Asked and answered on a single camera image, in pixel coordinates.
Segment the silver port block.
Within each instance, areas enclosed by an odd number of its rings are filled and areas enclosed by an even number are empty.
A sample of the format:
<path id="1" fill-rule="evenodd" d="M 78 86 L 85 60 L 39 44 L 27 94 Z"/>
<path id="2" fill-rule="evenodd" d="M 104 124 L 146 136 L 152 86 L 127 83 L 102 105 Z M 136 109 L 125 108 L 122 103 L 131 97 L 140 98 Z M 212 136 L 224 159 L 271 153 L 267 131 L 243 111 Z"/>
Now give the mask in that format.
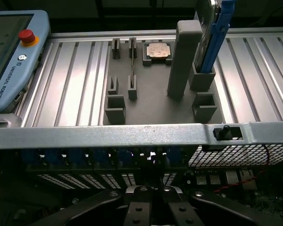
<path id="1" fill-rule="evenodd" d="M 244 190 L 257 190 L 256 177 L 250 169 L 226 171 L 196 171 L 196 184 L 216 189 L 241 186 Z"/>

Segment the black open PC case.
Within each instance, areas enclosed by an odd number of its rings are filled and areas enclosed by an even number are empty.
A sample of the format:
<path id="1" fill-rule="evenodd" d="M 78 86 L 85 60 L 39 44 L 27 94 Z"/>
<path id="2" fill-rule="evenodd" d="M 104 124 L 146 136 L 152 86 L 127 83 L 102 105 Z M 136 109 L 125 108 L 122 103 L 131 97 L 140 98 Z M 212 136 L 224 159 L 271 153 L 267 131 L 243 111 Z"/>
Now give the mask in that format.
<path id="1" fill-rule="evenodd" d="M 243 139 L 216 140 L 224 125 Z M 281 163 L 283 122 L 0 128 L 0 226 L 133 186 L 153 189 L 151 226 L 176 226 L 162 192 L 187 171 Z"/>

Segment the black case lock pin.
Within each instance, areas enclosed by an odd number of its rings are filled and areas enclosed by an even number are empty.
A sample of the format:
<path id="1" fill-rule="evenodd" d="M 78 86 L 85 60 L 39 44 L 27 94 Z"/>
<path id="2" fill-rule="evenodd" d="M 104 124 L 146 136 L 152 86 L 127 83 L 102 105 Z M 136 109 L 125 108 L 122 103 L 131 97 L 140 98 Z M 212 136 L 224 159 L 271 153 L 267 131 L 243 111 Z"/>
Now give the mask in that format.
<path id="1" fill-rule="evenodd" d="M 218 141 L 243 139 L 241 129 L 239 127 L 232 127 L 229 125 L 213 129 L 213 135 Z"/>

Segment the green motherboard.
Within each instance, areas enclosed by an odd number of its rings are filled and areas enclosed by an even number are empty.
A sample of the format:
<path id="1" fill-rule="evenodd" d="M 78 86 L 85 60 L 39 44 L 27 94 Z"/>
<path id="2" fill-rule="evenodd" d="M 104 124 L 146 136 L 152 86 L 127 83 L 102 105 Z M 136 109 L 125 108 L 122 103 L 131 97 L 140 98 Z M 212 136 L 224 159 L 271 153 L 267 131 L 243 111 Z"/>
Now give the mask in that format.
<path id="1" fill-rule="evenodd" d="M 226 171 L 226 170 L 252 170 L 256 177 L 257 190 L 244 190 L 241 186 L 226 189 L 198 186 L 196 184 L 196 171 Z M 283 163 L 277 165 L 251 166 L 251 167 L 229 167 L 216 169 L 189 170 L 181 179 L 180 188 L 187 196 L 191 190 L 204 190 L 223 198 L 238 202 L 246 207 L 259 210 L 270 216 L 283 219 Z"/>

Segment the grey parts rack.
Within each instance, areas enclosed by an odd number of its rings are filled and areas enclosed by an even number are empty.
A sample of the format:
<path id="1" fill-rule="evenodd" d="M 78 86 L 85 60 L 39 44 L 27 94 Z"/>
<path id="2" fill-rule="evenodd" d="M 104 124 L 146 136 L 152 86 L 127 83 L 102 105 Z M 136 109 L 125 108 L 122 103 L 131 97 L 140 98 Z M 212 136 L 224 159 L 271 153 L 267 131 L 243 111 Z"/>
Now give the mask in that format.
<path id="1" fill-rule="evenodd" d="M 135 41 L 134 88 L 131 88 L 131 37 L 114 38 L 108 61 L 104 125 L 221 123 L 214 72 L 201 74 L 194 59 L 202 37 L 197 20 L 177 23 L 174 40 Z M 167 58 L 146 56 L 150 43 L 166 43 Z"/>

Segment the green RAM stick bare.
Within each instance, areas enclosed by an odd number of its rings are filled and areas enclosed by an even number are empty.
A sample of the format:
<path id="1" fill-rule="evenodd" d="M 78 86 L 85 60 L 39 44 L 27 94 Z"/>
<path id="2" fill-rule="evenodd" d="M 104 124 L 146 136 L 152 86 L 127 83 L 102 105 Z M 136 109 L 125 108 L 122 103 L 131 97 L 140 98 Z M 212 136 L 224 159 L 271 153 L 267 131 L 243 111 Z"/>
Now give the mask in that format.
<path id="1" fill-rule="evenodd" d="M 135 41 L 136 38 L 131 38 L 131 76 L 130 76 L 130 82 L 131 82 L 131 88 L 134 88 L 134 59 L 135 59 Z"/>

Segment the silver CPU chip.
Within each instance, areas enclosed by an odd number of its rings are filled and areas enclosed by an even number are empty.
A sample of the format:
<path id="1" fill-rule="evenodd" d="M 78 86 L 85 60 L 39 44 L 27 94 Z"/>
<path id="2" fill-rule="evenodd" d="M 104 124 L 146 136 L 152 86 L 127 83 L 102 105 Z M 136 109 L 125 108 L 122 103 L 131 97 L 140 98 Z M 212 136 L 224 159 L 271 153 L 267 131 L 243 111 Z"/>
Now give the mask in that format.
<path id="1" fill-rule="evenodd" d="M 146 56 L 151 58 L 167 58 L 171 55 L 170 47 L 166 43 L 150 43 L 146 47 Z"/>

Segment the blue-grey teach pendant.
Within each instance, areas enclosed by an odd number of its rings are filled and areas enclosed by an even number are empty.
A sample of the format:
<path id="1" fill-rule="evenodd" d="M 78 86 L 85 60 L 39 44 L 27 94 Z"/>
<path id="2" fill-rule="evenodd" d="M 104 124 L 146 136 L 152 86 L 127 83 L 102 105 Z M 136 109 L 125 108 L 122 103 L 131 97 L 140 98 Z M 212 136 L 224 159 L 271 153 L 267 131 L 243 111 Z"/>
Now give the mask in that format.
<path id="1" fill-rule="evenodd" d="M 25 29 L 36 36 L 30 45 L 18 37 Z M 0 11 L 0 113 L 11 112 L 24 96 L 49 34 L 49 16 L 43 10 Z"/>

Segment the silver hard disk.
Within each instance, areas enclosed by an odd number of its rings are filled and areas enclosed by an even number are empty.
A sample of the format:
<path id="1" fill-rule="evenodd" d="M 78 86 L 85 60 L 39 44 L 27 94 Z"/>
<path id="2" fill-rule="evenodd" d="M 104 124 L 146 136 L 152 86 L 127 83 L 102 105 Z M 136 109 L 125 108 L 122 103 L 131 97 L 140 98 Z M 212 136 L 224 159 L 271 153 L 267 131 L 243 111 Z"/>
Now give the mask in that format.
<path id="1" fill-rule="evenodd" d="M 195 55 L 195 67 L 198 72 L 206 55 L 207 47 L 211 39 L 211 26 L 217 20 L 219 13 L 219 3 L 217 0 L 197 0 L 194 19 L 197 19 L 202 28 L 202 37 Z"/>

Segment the red emergency stop button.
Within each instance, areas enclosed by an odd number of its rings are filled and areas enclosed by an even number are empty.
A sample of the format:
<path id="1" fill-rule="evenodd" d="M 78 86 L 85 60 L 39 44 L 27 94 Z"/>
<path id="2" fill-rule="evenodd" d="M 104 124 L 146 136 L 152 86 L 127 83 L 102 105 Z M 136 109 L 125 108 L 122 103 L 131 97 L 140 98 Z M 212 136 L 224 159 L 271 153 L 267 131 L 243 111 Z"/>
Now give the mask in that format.
<path id="1" fill-rule="evenodd" d="M 36 36 L 34 35 L 33 31 L 29 29 L 20 31 L 18 37 L 25 45 L 30 45 L 36 41 Z"/>

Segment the blue disk bracket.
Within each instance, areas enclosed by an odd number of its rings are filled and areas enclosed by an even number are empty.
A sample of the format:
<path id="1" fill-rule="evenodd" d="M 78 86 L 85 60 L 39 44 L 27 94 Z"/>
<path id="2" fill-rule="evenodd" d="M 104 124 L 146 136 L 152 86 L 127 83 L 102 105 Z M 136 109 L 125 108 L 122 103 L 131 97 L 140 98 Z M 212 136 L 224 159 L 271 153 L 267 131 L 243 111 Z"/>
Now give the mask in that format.
<path id="1" fill-rule="evenodd" d="M 217 1 L 220 6 L 219 13 L 216 22 L 211 26 L 211 39 L 200 73 L 210 73 L 212 71 L 218 52 L 230 28 L 230 21 L 234 13 L 236 0 Z"/>

